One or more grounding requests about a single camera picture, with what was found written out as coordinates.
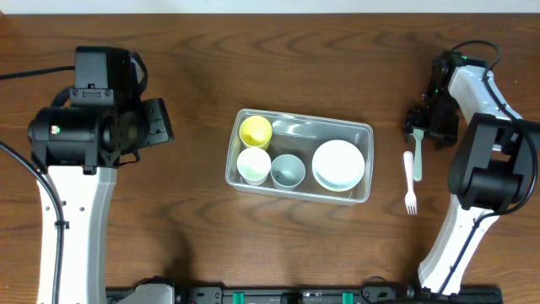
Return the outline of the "white cup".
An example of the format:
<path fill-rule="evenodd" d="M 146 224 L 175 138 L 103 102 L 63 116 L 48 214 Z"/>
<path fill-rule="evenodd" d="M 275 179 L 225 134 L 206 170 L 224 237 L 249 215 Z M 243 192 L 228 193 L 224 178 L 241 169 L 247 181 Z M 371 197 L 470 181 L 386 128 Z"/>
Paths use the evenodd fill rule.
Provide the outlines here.
<path fill-rule="evenodd" d="M 248 184 L 258 186 L 266 181 L 271 163 L 271 158 L 265 150 L 248 148 L 240 152 L 236 167 Z"/>

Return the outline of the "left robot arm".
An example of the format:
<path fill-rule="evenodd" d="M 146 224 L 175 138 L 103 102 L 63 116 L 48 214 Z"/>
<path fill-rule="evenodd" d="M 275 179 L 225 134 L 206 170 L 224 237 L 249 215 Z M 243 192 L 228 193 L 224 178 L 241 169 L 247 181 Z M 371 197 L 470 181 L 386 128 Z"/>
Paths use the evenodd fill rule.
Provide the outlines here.
<path fill-rule="evenodd" d="M 103 303 L 107 220 L 123 155 L 172 141 L 161 99 L 50 106 L 29 125 L 42 207 L 39 303 Z"/>

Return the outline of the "clear plastic container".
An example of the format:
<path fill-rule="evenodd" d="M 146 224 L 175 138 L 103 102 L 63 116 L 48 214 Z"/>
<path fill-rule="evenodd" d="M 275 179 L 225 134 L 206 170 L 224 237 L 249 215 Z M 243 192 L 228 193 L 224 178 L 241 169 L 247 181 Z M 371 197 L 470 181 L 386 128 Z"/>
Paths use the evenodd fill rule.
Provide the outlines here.
<path fill-rule="evenodd" d="M 237 158 L 246 148 L 240 140 L 240 125 L 252 116 L 265 117 L 273 125 L 273 136 L 267 150 L 271 159 L 291 154 L 299 157 L 304 163 L 305 178 L 295 189 L 278 189 L 270 177 L 263 184 L 253 186 L 237 171 Z M 325 189 L 316 181 L 311 169 L 316 149 L 334 139 L 353 144 L 364 156 L 364 176 L 357 185 L 345 192 Z M 235 118 L 224 176 L 230 186 L 241 192 L 352 206 L 364 203 L 370 197 L 374 157 L 373 129 L 366 123 L 245 108 L 239 110 Z"/>

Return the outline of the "pink fork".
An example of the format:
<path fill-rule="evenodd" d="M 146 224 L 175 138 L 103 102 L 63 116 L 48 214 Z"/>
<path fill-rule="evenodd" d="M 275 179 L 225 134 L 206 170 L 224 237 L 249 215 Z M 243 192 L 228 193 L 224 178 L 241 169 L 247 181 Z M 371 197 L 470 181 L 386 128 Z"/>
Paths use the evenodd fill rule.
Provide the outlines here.
<path fill-rule="evenodd" d="M 404 202 L 408 215 L 417 215 L 417 198 L 413 190 L 413 153 L 411 151 L 405 151 L 403 153 L 403 164 L 407 183 L 407 192 L 404 197 Z"/>

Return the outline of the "grey cup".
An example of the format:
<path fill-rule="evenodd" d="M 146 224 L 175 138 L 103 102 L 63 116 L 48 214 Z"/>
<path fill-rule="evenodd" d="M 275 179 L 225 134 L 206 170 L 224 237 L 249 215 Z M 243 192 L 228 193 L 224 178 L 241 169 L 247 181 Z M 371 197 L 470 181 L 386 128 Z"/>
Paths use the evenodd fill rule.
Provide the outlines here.
<path fill-rule="evenodd" d="M 306 169 L 299 157 L 286 154 L 273 160 L 270 174 L 277 189 L 294 190 L 305 179 Z"/>

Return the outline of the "mint green spoon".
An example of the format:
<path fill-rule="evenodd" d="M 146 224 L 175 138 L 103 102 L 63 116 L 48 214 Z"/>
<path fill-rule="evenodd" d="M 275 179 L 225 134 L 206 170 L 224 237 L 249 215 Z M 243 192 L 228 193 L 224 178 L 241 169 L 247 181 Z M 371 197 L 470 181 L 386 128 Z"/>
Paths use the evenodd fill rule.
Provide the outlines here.
<path fill-rule="evenodd" d="M 413 128 L 413 137 L 415 139 L 415 152 L 413 159 L 413 180 L 420 182 L 423 178 L 422 167 L 422 142 L 424 139 L 424 130 Z"/>

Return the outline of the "yellow cup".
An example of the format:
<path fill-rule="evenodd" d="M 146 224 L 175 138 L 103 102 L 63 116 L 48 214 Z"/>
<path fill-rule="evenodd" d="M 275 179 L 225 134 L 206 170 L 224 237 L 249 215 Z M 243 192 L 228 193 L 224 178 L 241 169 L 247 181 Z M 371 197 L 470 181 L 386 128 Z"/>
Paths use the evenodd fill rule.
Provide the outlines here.
<path fill-rule="evenodd" d="M 240 125 L 239 135 L 247 148 L 267 150 L 273 136 L 273 126 L 265 117 L 251 116 Z"/>

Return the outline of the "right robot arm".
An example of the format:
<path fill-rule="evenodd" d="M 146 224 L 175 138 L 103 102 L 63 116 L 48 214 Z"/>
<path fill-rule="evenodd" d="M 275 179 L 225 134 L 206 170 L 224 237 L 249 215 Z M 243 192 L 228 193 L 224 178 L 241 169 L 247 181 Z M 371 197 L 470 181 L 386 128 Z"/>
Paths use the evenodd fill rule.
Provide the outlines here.
<path fill-rule="evenodd" d="M 449 211 L 418 267 L 424 293 L 449 298 L 488 228 L 517 211 L 538 180 L 539 125 L 506 102 L 484 59 L 444 51 L 432 62 L 423 105 L 409 109 L 404 133 L 420 144 L 456 146 L 448 175 Z"/>

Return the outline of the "white bowl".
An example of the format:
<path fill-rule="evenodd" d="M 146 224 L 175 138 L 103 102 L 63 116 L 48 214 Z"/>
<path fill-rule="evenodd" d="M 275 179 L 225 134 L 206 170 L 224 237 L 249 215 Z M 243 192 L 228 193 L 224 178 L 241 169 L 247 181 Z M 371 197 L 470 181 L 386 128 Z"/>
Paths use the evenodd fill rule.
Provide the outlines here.
<path fill-rule="evenodd" d="M 365 158 L 350 142 L 330 140 L 316 149 L 311 169 L 322 187 L 333 192 L 345 192 L 364 177 Z"/>

